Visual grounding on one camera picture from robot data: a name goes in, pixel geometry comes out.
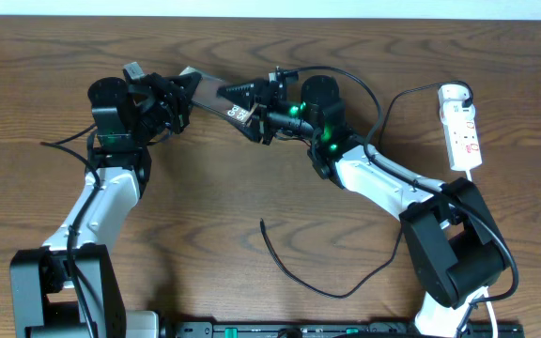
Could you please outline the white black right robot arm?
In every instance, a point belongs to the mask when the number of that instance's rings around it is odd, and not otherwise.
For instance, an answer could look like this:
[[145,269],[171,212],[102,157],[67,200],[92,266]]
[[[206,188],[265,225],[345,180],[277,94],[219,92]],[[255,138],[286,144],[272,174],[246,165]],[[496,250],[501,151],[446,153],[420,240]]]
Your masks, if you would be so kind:
[[312,67],[291,101],[287,87],[299,73],[279,69],[267,78],[222,85],[218,95],[233,105],[230,121],[250,140],[268,144],[289,136],[309,142],[317,174],[382,207],[401,227],[415,274],[425,290],[414,327],[423,334],[458,337],[478,304],[492,306],[488,289],[517,265],[470,171],[481,163],[471,88],[461,81],[437,84],[440,119],[457,180],[418,175],[387,159],[380,141],[389,113],[366,135],[346,121],[336,69]]

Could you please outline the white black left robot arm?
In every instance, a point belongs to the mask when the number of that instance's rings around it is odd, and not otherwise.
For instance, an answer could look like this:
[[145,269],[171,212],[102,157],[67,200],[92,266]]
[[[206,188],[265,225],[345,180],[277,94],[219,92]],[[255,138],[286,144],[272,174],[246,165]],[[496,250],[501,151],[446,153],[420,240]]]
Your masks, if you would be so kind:
[[162,77],[125,69],[92,84],[93,126],[85,131],[85,185],[66,220],[9,267],[19,337],[165,337],[154,311],[126,309],[110,258],[121,228],[142,198],[149,147],[189,124],[198,73]]

